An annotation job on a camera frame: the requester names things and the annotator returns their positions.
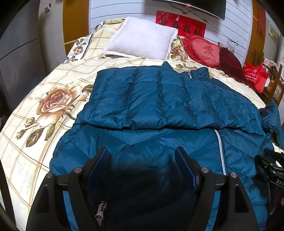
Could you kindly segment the cream floral checked bedspread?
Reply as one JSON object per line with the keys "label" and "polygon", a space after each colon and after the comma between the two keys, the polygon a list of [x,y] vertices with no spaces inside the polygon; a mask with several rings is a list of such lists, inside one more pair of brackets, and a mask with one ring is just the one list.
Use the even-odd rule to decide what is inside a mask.
{"label": "cream floral checked bedspread", "polygon": [[84,57],[56,67],[17,106],[1,131],[1,162],[12,197],[16,225],[26,228],[40,182],[50,171],[50,161],[61,137],[72,128],[89,102],[97,74],[110,68],[161,66],[168,63],[178,73],[205,67],[209,76],[245,95],[248,87],[222,71],[207,67],[185,54],[183,38],[175,37],[167,60],[117,57],[102,54],[103,46],[124,19],[106,21],[91,35]]}

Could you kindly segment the wooden chair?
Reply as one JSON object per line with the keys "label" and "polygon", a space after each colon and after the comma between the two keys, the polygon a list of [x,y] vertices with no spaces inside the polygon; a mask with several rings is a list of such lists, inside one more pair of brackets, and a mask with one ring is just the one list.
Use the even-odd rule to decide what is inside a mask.
{"label": "wooden chair", "polygon": [[265,104],[273,100],[275,101],[276,105],[279,106],[283,97],[283,83],[280,81],[283,65],[280,65],[278,70],[274,66],[268,67],[265,64],[263,64],[263,66],[266,67],[268,72],[272,74],[272,79],[269,85],[263,89],[260,98]]}

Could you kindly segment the teal blue puffer jacket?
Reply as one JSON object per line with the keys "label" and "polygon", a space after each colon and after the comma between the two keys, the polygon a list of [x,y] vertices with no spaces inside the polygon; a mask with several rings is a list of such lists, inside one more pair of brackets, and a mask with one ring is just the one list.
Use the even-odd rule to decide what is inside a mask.
{"label": "teal blue puffer jacket", "polygon": [[174,158],[181,146],[200,166],[239,175],[264,230],[268,187],[254,158],[273,143],[283,147],[275,102],[257,108],[205,67],[110,68],[98,72],[89,102],[57,143],[50,171],[68,174],[104,146],[108,164],[88,192],[93,212],[107,203],[103,229],[182,230],[195,196]]}

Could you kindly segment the red banner with black characters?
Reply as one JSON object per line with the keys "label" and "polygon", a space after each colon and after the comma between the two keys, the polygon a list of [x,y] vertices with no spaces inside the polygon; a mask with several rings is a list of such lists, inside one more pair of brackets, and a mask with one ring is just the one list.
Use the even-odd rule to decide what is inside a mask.
{"label": "red banner with black characters", "polygon": [[206,23],[196,19],[164,11],[156,11],[155,22],[178,30],[178,36],[186,37],[187,34],[204,37]]}

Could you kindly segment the red heart-shaped cushion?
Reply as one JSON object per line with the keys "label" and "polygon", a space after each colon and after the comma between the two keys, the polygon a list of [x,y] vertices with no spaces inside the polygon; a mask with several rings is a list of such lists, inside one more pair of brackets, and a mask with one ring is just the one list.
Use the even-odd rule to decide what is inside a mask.
{"label": "red heart-shaped cushion", "polygon": [[220,65],[220,47],[218,45],[201,36],[190,34],[187,34],[182,44],[188,56],[194,61],[213,68]]}

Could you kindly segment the white square pillow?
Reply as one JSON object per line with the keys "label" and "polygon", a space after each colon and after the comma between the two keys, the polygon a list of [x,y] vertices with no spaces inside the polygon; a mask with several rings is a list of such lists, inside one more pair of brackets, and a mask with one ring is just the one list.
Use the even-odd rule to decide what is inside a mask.
{"label": "white square pillow", "polygon": [[176,28],[127,17],[121,28],[108,41],[102,54],[166,60],[177,34]]}

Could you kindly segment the white slatted headboard panel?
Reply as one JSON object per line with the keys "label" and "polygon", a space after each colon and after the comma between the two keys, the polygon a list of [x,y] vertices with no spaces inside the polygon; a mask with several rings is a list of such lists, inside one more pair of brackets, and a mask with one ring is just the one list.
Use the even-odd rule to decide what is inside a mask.
{"label": "white slatted headboard panel", "polygon": [[90,30],[94,30],[102,21],[128,16],[155,22],[157,11],[171,12],[196,19],[206,23],[205,39],[212,43],[221,42],[229,45],[239,61],[245,62],[253,22],[252,1],[227,1],[223,20],[173,2],[91,1],[89,6]]}

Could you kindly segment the dark red velvet cushion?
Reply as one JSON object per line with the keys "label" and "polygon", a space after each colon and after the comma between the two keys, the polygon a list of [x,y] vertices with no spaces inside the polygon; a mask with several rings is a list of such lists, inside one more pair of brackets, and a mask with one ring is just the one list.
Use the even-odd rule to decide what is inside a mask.
{"label": "dark red velvet cushion", "polygon": [[219,70],[223,71],[226,75],[234,80],[248,85],[248,82],[243,73],[243,69],[239,60],[227,48],[219,47]]}

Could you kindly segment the black wall television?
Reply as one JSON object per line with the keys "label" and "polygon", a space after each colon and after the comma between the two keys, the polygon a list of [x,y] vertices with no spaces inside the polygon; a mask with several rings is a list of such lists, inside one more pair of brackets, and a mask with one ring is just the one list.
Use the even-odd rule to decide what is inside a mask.
{"label": "black wall television", "polygon": [[190,10],[200,11],[213,16],[214,18],[225,20],[226,3],[224,0],[188,0],[188,1],[145,1],[146,3],[157,2],[166,4],[187,14]]}

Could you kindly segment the red shopping bag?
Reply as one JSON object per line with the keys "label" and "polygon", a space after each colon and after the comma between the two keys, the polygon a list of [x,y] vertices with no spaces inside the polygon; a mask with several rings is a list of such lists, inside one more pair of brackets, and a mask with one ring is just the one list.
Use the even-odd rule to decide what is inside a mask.
{"label": "red shopping bag", "polygon": [[268,73],[263,69],[263,63],[257,66],[253,66],[251,63],[247,63],[244,76],[248,82],[248,85],[258,93],[263,93]]}

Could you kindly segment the grey wardrobe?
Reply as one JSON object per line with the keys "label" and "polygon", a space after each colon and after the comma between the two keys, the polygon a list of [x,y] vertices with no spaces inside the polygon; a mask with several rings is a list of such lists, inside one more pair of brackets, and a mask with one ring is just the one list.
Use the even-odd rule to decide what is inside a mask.
{"label": "grey wardrobe", "polygon": [[1,37],[1,113],[9,117],[46,71],[39,43],[39,3],[25,1]]}

